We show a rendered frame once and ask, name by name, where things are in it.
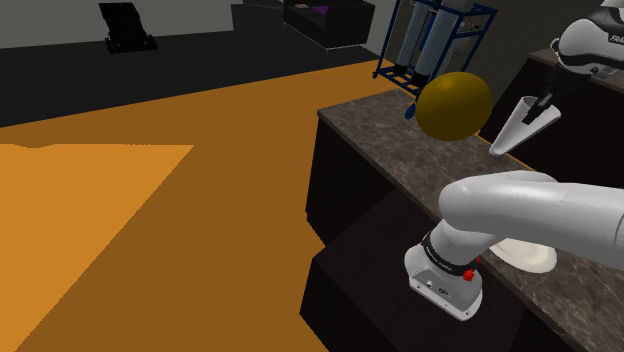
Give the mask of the blue rack with grey cylinders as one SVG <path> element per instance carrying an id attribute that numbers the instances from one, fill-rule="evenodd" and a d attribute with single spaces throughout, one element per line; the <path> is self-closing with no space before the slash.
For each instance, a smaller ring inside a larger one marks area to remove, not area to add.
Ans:
<path id="1" fill-rule="evenodd" d="M 455 50 L 476 39 L 462 70 L 466 70 L 497 10 L 475 0 L 410 0 L 412 18 L 397 60 L 399 69 L 378 64 L 373 78 L 382 76 L 418 96 L 424 86 L 443 74 Z"/>

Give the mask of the black sofa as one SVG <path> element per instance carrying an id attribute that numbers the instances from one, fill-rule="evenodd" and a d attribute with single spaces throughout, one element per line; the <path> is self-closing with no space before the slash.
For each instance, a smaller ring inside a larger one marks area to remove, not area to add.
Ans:
<path id="1" fill-rule="evenodd" d="M 375 5 L 366 0 L 283 0 L 283 22 L 325 49 L 368 41 Z"/>

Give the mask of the white plate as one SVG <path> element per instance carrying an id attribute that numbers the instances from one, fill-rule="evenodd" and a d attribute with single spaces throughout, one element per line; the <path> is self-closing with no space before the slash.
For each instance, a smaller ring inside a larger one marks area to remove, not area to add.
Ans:
<path id="1" fill-rule="evenodd" d="M 502 240 L 489 250 L 505 263 L 528 273 L 547 273 L 557 264 L 554 248 L 516 239 Z"/>

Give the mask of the yellow ball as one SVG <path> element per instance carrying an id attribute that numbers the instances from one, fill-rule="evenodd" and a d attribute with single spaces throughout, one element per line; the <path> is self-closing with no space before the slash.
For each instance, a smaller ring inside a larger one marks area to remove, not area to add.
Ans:
<path id="1" fill-rule="evenodd" d="M 492 93 L 482 78 L 468 72 L 450 72 L 422 89 L 413 116 L 428 136 L 459 141 L 478 132 L 492 109 Z"/>

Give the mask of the black chair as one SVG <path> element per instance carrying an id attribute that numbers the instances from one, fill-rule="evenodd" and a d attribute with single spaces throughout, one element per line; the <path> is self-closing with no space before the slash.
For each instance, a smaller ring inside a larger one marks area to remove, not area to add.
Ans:
<path id="1" fill-rule="evenodd" d="M 158 49 L 154 37 L 143 28 L 132 2 L 99 3 L 98 7 L 108 27 L 105 44 L 110 54 Z"/>

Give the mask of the white cone cup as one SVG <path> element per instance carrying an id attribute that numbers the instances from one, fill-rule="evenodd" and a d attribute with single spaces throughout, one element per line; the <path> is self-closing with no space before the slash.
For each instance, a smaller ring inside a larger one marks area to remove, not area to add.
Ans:
<path id="1" fill-rule="evenodd" d="M 535 96 L 524 96 L 519 100 L 503 128 L 491 144 L 489 148 L 491 155 L 502 156 L 510 152 L 561 117 L 561 111 L 552 104 L 530 125 L 525 125 L 522 120 L 536 99 L 538 98 Z"/>

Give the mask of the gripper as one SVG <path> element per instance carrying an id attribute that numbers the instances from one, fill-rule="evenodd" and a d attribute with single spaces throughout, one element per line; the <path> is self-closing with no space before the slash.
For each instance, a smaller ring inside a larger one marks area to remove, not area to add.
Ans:
<path id="1" fill-rule="evenodd" d="M 556 64 L 548 75 L 547 86 L 542 97 L 535 100 L 522 122 L 525 125 L 530 125 L 556 100 L 576 90 L 586 80 L 586 74 L 575 73 L 560 64 Z"/>

